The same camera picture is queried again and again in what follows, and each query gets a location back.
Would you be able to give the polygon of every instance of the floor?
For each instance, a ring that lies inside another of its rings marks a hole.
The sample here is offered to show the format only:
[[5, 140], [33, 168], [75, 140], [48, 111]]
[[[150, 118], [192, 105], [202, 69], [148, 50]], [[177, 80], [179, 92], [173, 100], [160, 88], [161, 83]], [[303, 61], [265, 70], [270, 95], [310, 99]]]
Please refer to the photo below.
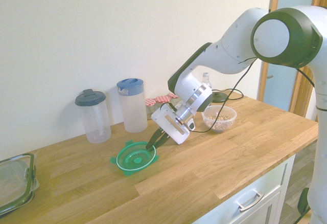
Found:
[[[313, 174], [315, 151], [316, 143], [312, 143], [295, 156], [279, 224], [293, 224], [300, 217], [300, 213], [297, 210], [297, 203], [302, 189], [310, 185]], [[299, 224], [302, 223], [308, 224], [308, 218], [303, 218]]]

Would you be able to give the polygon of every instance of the plastic pitcher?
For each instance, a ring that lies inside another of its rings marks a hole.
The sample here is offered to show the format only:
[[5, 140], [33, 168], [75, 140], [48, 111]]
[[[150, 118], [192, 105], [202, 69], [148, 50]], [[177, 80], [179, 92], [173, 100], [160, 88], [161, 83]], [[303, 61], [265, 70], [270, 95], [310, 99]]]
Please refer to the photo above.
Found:
[[148, 127], [143, 80], [129, 78], [117, 83], [126, 131], [137, 133]]
[[85, 133], [91, 143], [101, 143], [111, 136], [106, 96], [103, 92], [86, 89], [76, 97]]

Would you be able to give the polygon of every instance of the red gingham lid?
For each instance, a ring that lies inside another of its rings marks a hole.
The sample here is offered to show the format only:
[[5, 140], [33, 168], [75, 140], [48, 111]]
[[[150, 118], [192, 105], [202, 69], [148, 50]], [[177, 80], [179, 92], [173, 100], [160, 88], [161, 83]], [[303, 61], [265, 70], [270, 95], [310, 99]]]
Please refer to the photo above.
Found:
[[171, 99], [177, 99], [178, 96], [173, 94], [173, 93], [169, 93], [168, 96], [171, 98]]
[[165, 96], [158, 96], [157, 98], [155, 98], [155, 101], [157, 103], [165, 103], [165, 102], [169, 102], [170, 101], [170, 97], [165, 95]]
[[145, 105], [146, 105], [146, 106], [152, 106], [152, 105], [155, 105], [155, 99], [146, 99], [146, 100], [145, 100]]

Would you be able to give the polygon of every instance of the blue lid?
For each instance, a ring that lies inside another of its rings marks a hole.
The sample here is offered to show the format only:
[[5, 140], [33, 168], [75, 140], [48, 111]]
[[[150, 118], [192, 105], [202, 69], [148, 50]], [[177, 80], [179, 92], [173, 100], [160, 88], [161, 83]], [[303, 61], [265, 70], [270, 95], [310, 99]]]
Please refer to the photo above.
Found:
[[93, 106], [104, 101], [106, 96], [100, 91], [93, 91], [92, 89], [83, 90], [83, 93], [76, 97], [75, 104], [78, 106]]
[[143, 80], [129, 78], [117, 83], [118, 93], [122, 96], [138, 95], [144, 91]]

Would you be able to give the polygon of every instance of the chickpeas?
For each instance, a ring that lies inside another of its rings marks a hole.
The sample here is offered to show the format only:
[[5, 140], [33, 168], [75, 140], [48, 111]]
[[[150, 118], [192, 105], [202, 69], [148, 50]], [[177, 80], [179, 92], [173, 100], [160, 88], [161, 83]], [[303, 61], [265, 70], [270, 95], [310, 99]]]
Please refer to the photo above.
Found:
[[[209, 117], [209, 119], [215, 120], [216, 117]], [[233, 124], [233, 121], [224, 122], [224, 123], [218, 122], [218, 121], [224, 121], [224, 120], [229, 120], [229, 119], [231, 119], [230, 116], [225, 116], [225, 115], [219, 116], [217, 121], [215, 122], [214, 126], [212, 127], [212, 129], [214, 129], [214, 130], [226, 130], [226, 129], [228, 129]], [[206, 123], [206, 125], [208, 127], [211, 127], [212, 124], [213, 124], [212, 121], [208, 121], [208, 120], [205, 123]]]

